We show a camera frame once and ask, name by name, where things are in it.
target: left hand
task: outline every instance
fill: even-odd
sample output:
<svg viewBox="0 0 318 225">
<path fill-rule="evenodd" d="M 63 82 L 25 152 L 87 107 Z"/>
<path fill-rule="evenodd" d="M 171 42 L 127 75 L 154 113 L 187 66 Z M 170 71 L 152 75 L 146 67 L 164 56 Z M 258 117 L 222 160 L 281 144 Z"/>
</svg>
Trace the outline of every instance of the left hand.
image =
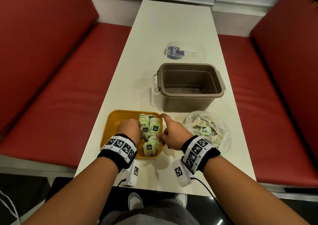
<svg viewBox="0 0 318 225">
<path fill-rule="evenodd" d="M 137 119 L 123 120 L 117 127 L 116 134 L 125 134 L 133 140 L 135 145 L 139 144 L 141 138 L 141 123 Z"/>
</svg>

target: shoe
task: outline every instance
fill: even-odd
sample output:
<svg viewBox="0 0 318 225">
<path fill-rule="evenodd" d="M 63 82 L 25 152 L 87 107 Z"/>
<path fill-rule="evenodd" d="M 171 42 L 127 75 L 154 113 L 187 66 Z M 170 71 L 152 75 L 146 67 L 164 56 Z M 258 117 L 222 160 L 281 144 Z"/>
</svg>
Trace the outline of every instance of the shoe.
<svg viewBox="0 0 318 225">
<path fill-rule="evenodd" d="M 176 194 L 174 199 L 183 207 L 187 207 L 188 196 L 186 194 Z"/>
<path fill-rule="evenodd" d="M 142 199 L 137 193 L 133 192 L 129 195 L 128 208 L 129 208 L 129 211 L 133 209 L 137 209 L 137 208 L 143 208 Z"/>
</svg>

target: black cable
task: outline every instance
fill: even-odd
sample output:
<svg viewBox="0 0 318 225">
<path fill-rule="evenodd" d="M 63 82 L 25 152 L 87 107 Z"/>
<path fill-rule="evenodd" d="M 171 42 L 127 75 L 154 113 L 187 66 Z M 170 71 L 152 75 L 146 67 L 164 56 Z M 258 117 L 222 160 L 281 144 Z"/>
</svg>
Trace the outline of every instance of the black cable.
<svg viewBox="0 0 318 225">
<path fill-rule="evenodd" d="M 123 180 L 121 180 L 121 181 L 118 183 L 118 186 L 117 186 L 117 187 L 119 187 L 120 183 L 122 183 L 122 182 L 125 181 L 125 180 L 126 180 L 126 178 L 123 179 Z"/>
<path fill-rule="evenodd" d="M 213 197 L 213 199 L 215 200 L 215 202 L 217 203 L 217 205 L 219 206 L 219 208 L 221 209 L 221 211 L 224 213 L 224 215 L 226 216 L 226 218 L 232 223 L 232 220 L 229 218 L 229 216 L 226 214 L 226 212 L 223 210 L 223 208 L 221 207 L 221 205 L 218 203 L 217 199 L 215 198 L 215 196 L 213 196 L 212 192 L 210 192 L 209 188 L 202 182 L 200 181 L 198 178 L 195 177 L 191 177 L 191 180 L 198 180 L 199 182 L 201 182 L 202 185 L 204 185 L 204 187 L 208 190 L 208 192 L 211 194 L 211 196 Z"/>
</svg>

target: tabletop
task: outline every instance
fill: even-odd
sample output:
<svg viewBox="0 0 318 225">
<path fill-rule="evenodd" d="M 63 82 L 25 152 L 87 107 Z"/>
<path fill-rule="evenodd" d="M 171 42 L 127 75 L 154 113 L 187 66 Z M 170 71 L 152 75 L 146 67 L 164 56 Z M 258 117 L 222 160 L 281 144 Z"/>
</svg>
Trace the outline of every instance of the tabletop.
<svg viewBox="0 0 318 225">
<path fill-rule="evenodd" d="M 212 64 L 220 71 L 227 93 L 215 99 L 207 111 L 219 114 L 230 128 L 232 144 L 223 156 L 255 179 L 210 8 L 150 0 L 142 1 L 75 175 L 97 157 L 110 112 L 116 109 L 163 112 L 161 97 L 152 94 L 151 80 L 161 64 L 174 62 L 163 53 L 173 40 L 200 43 L 206 50 L 205 63 Z M 181 123 L 188 115 L 167 114 Z M 139 160 L 141 168 L 135 188 L 210 196 L 198 181 L 186 187 L 179 185 L 172 163 L 182 155 L 181 151 L 169 150 L 165 146 L 158 158 Z M 201 172 L 196 172 L 195 177 L 209 187 Z M 120 173 L 114 185 L 121 179 Z"/>
</svg>

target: red seat cushion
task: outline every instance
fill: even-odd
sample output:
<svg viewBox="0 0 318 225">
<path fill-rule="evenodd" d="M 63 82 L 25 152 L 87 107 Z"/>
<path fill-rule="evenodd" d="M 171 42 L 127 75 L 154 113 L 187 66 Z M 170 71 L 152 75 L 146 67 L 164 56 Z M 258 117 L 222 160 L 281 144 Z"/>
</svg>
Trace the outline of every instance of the red seat cushion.
<svg viewBox="0 0 318 225">
<path fill-rule="evenodd" d="M 98 18 L 91 0 L 0 0 L 0 134 Z"/>
<path fill-rule="evenodd" d="M 98 23 L 0 143 L 0 153 L 77 167 L 130 29 Z"/>
<path fill-rule="evenodd" d="M 218 37 L 256 180 L 317 186 L 318 174 L 249 38 Z"/>
<path fill-rule="evenodd" d="M 252 36 L 318 161 L 317 28 L 312 0 L 279 0 Z"/>
</svg>

